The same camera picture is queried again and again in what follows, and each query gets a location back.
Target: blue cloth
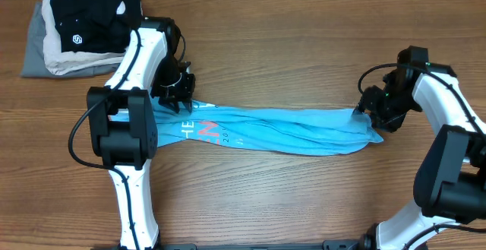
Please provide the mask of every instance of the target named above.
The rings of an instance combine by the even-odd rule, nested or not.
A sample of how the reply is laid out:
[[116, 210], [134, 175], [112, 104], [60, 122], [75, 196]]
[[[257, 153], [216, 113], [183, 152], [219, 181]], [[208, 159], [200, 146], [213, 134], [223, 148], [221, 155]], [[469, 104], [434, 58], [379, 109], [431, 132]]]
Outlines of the blue cloth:
[[[352, 109], [241, 109], [194, 101], [192, 114], [160, 106], [152, 100], [159, 132], [158, 146], [186, 139], [225, 147], [325, 156], [356, 152], [383, 138], [368, 115]], [[112, 117], [127, 121], [127, 113]]]

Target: wire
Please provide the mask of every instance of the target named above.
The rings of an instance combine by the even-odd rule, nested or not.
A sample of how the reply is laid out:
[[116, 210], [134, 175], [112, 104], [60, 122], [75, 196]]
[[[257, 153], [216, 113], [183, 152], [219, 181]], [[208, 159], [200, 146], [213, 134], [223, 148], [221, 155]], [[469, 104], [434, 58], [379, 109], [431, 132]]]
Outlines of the wire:
[[185, 54], [185, 38], [182, 34], [181, 34], [181, 38], [182, 38], [182, 43], [184, 43], [184, 48], [182, 48], [182, 53], [181, 53], [181, 56], [179, 57], [178, 62], [182, 62], [182, 60], [184, 59], [184, 54]]
[[467, 227], [467, 226], [457, 226], [457, 225], [445, 224], [445, 223], [436, 224], [436, 225], [434, 225], [432, 227], [429, 227], [426, 230], [420, 232], [415, 237], [413, 237], [409, 242], [407, 242], [405, 244], [405, 246], [403, 246], [403, 250], [409, 250], [410, 247], [414, 243], [416, 243], [419, 239], [421, 239], [422, 237], [426, 236], [430, 232], [439, 233], [439, 229], [440, 228], [457, 229], [457, 230], [467, 231], [467, 232], [471, 232], [471, 233], [481, 233], [481, 234], [486, 233], [486, 228], [484, 228], [484, 229], [482, 229], [482, 228], [472, 228], [472, 227]]
[[[377, 69], [389, 68], [389, 67], [407, 68], [407, 69], [411, 69], [413, 71], [418, 71], [418, 72], [420, 72], [422, 74], [426, 74], [426, 75], [432, 77], [433, 79], [435, 79], [436, 81], [438, 81], [439, 83], [441, 83], [442, 85], [444, 85], [454, 95], [454, 97], [456, 98], [457, 102], [461, 106], [462, 111], [465, 113], [465, 116], [467, 117], [468, 121], [471, 123], [472, 127], [479, 133], [479, 135], [481, 136], [483, 142], [486, 143], [486, 136], [484, 135], [484, 132], [481, 130], [481, 128], [479, 128], [479, 125], [475, 121], [475, 117], [472, 116], [472, 114], [470, 113], [470, 111], [469, 111], [467, 105], [465, 104], [464, 100], [462, 99], [462, 97], [457, 93], [456, 90], [454, 90], [453, 85], [452, 84], [448, 84], [442, 78], [436, 76], [435, 74], [433, 74], [432, 72], [430, 72], [428, 70], [425, 70], [425, 69], [422, 69], [422, 68], [418, 68], [418, 67], [415, 67], [415, 66], [411, 66], [411, 65], [401, 65], [401, 64], [398, 64], [398, 63], [389, 63], [389, 64], [378, 65], [376, 67], [373, 67], [373, 68], [370, 68], [369, 70], [367, 70], [359, 78], [359, 81], [358, 81], [358, 90], [359, 90], [359, 92], [360, 93], [363, 93], [363, 90], [361, 89], [361, 82], [366, 77], [366, 75], [370, 74], [372, 71], [376, 71]], [[486, 233], [486, 229], [477, 229], [477, 228], [471, 228], [471, 227], [467, 227], [467, 226], [456, 226], [456, 225], [445, 224], [445, 223], [443, 223], [443, 224], [437, 224], [437, 225], [434, 225], [434, 226], [432, 226], [430, 228], [427, 228], [426, 230], [420, 232], [415, 237], [413, 237], [409, 242], [407, 242], [405, 244], [405, 246], [403, 247], [403, 250], [409, 250], [409, 248], [414, 243], [416, 243], [419, 239], [421, 239], [422, 237], [426, 236], [430, 232], [435, 231], [435, 232], [439, 233], [438, 232], [439, 228], [457, 229], [457, 230], [462, 230], [462, 231], [467, 231], [467, 232], [472, 232], [472, 233]]]
[[99, 105], [101, 105], [102, 103], [104, 103], [111, 95], [114, 94], [114, 92], [116, 92], [123, 85], [123, 83], [125, 82], [125, 80], [127, 80], [128, 75], [130, 74], [131, 69], [134, 67], [135, 61], [137, 60], [138, 54], [140, 52], [140, 48], [142, 47], [142, 42], [141, 42], [141, 38], [140, 38], [140, 34], [138, 33], [138, 30], [134, 30], [134, 32], [137, 35], [137, 49], [135, 50], [134, 57], [131, 60], [130, 65], [127, 68], [127, 71], [123, 74], [123, 76], [121, 77], [121, 80], [115, 85], [115, 87], [112, 88], [112, 90], [108, 93], [108, 95], [106, 95], [106, 97], [104, 99], [101, 99], [100, 101], [96, 102], [93, 106], [91, 106], [79, 118], [79, 120], [77, 120], [76, 124], [74, 125], [73, 129], [71, 130], [71, 133], [69, 134], [68, 149], [69, 149], [69, 154], [73, 157], [73, 159], [76, 162], [78, 162], [78, 163], [80, 163], [80, 164], [82, 164], [84, 166], [89, 166], [89, 167], [93, 167], [93, 168], [97, 168], [97, 169], [107, 169], [107, 170], [111, 170], [111, 171], [117, 173], [121, 177], [121, 180], [122, 180], [123, 184], [125, 185], [125, 192], [126, 192], [126, 195], [127, 195], [128, 221], [130, 223], [131, 234], [134, 237], [135, 248], [137, 250], [140, 250], [140, 246], [138, 245], [138, 240], [137, 240], [137, 234], [135, 233], [133, 215], [132, 215], [132, 212], [131, 212], [131, 199], [130, 199], [130, 188], [128, 187], [128, 177], [125, 177], [125, 175], [123, 174], [123, 172], [121, 172], [120, 170], [116, 169], [114, 166], [104, 166], [104, 165], [100, 165], [100, 164], [97, 164], [97, 163], [89, 163], [89, 162], [86, 162], [86, 161], [82, 160], [80, 157], [78, 157], [76, 155], [76, 153], [74, 152], [74, 148], [73, 148], [73, 146], [74, 146], [73, 145], [73, 143], [74, 143], [74, 136], [76, 136], [77, 130], [79, 129], [79, 127], [81, 126], [81, 124], [83, 124], [84, 120], [88, 117], [88, 115], [96, 107], [98, 107]]

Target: wood grain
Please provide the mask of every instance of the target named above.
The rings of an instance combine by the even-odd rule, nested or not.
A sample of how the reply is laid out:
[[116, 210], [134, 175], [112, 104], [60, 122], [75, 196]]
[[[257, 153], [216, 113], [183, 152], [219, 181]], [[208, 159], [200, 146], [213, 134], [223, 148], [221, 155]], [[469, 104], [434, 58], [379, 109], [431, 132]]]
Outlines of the wood grain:
[[[0, 249], [85, 249], [120, 237], [108, 174], [77, 165], [67, 137], [90, 86], [23, 79], [34, 0], [0, 1]], [[195, 98], [250, 107], [353, 107], [356, 82], [409, 45], [451, 64], [486, 117], [486, 0], [143, 0], [175, 18], [197, 75]], [[365, 85], [378, 84], [383, 73]], [[186, 141], [153, 161], [153, 209], [166, 243], [322, 242], [358, 238], [412, 197], [434, 137], [411, 112], [385, 141], [348, 156], [303, 157]], [[98, 161], [84, 125], [76, 151]], [[483, 226], [480, 221], [472, 226]], [[486, 237], [446, 231], [431, 249], [478, 249]]]

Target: folded clothing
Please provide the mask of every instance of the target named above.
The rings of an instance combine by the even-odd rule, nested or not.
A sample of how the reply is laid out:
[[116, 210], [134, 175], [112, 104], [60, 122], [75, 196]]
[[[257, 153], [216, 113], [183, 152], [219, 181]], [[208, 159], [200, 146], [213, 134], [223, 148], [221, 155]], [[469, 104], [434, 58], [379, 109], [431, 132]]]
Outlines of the folded clothing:
[[43, 0], [42, 16], [46, 26], [46, 37], [43, 40], [44, 62], [53, 75], [122, 62], [123, 53], [62, 52], [61, 37], [55, 29], [50, 0]]
[[50, 0], [63, 52], [125, 52], [140, 0]]
[[33, 9], [32, 19], [27, 34], [24, 68], [21, 77], [24, 78], [81, 78], [115, 71], [119, 64], [104, 64], [71, 71], [63, 75], [53, 75], [44, 63], [43, 40], [46, 37], [46, 25], [41, 14], [42, 4], [37, 2]]
[[[383, 138], [371, 127], [368, 115], [353, 109], [240, 109], [194, 101], [192, 114], [160, 106], [152, 100], [159, 133], [158, 146], [186, 139], [226, 147], [273, 150], [326, 156], [356, 152]], [[128, 121], [120, 112], [113, 121]]]

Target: wooden table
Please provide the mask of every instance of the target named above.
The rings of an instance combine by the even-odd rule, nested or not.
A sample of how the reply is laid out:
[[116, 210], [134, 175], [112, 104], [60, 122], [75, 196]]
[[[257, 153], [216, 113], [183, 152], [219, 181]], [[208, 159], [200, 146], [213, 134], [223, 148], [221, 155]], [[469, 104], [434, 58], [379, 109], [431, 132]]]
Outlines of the wooden table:
[[[19, 78], [34, 0], [0, 1], [0, 249], [86, 249], [120, 238], [106, 171], [69, 156], [90, 86], [110, 77]], [[283, 108], [350, 108], [359, 76], [409, 45], [451, 64], [486, 117], [486, 0], [143, 0], [188, 42], [195, 99]], [[383, 72], [364, 85], [379, 84]], [[303, 157], [186, 141], [150, 174], [164, 243], [322, 242], [358, 238], [412, 198], [434, 135], [410, 112], [395, 134], [348, 156]], [[99, 162], [85, 125], [76, 151]], [[480, 221], [472, 226], [483, 226]], [[486, 236], [448, 230], [431, 249], [478, 249]]]

